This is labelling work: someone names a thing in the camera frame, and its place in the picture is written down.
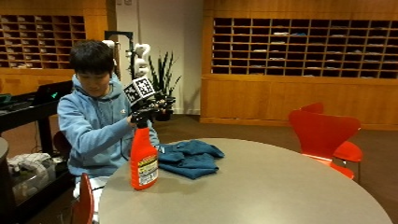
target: gray table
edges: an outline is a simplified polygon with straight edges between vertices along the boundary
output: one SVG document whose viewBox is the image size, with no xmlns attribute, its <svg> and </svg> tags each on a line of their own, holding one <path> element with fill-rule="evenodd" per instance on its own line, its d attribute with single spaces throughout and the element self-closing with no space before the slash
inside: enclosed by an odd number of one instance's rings
<svg viewBox="0 0 398 224">
<path fill-rule="evenodd" d="M 104 187 L 101 224 L 392 223 L 380 203 L 341 173 L 298 153 L 257 142 L 207 138 L 225 158 L 197 180 L 160 170 L 136 191 L 124 165 Z"/>
</svg>

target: dark hair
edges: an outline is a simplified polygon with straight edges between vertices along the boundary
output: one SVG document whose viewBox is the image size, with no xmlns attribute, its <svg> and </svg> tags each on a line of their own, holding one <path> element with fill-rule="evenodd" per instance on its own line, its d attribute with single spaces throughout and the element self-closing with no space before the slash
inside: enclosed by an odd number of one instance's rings
<svg viewBox="0 0 398 224">
<path fill-rule="evenodd" d="M 84 40 L 71 50 L 69 64 L 76 73 L 112 74 L 113 50 L 100 40 Z"/>
</svg>

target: blue towel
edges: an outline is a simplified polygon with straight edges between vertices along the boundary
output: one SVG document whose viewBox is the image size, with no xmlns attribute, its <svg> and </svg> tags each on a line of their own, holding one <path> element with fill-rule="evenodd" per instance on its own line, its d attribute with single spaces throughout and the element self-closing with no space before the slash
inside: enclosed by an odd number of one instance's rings
<svg viewBox="0 0 398 224">
<path fill-rule="evenodd" d="M 176 144 L 160 144 L 164 153 L 159 153 L 160 168 L 191 179 L 217 172 L 215 158 L 224 158 L 221 150 L 200 140 Z"/>
</svg>

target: wooden wall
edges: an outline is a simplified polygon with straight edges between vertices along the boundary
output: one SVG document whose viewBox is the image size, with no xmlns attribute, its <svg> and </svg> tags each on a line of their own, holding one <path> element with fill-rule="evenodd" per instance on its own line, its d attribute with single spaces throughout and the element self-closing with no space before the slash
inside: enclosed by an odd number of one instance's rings
<svg viewBox="0 0 398 224">
<path fill-rule="evenodd" d="M 0 15 L 84 16 L 85 38 L 104 39 L 105 30 L 116 30 L 115 0 L 2 0 Z M 71 80 L 71 69 L 0 68 L 0 93 L 34 92 L 39 85 Z"/>
<path fill-rule="evenodd" d="M 289 125 L 293 109 L 324 102 L 325 112 L 362 127 L 398 130 L 398 79 L 212 74 L 213 18 L 398 20 L 396 0 L 204 0 L 200 121 Z"/>
</svg>

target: person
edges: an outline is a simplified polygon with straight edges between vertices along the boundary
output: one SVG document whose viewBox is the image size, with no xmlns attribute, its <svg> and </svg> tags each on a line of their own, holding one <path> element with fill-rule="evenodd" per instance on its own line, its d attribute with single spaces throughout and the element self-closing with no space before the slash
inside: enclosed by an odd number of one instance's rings
<svg viewBox="0 0 398 224">
<path fill-rule="evenodd" d="M 57 106 L 60 131 L 72 145 L 67 162 L 76 176 L 75 198 L 79 198 L 80 176 L 87 173 L 95 196 L 95 217 L 99 222 L 99 201 L 104 184 L 129 160 L 136 124 L 131 122 L 131 104 L 124 87 L 113 73 L 112 48 L 99 40 L 79 42 L 69 53 L 75 70 L 73 91 Z M 149 141 L 160 144 L 148 121 Z"/>
</svg>

